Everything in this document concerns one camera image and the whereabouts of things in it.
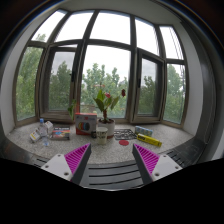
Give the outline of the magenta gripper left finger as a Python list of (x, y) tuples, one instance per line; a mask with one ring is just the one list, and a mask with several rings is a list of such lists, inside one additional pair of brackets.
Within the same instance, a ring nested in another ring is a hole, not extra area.
[(56, 154), (42, 169), (79, 185), (90, 154), (91, 144), (87, 143), (67, 154)]

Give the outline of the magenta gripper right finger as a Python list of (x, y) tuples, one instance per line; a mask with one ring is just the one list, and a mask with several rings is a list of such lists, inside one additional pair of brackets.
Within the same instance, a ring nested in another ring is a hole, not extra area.
[(182, 169), (182, 167), (168, 155), (158, 155), (137, 144), (133, 144), (132, 153), (145, 185)]

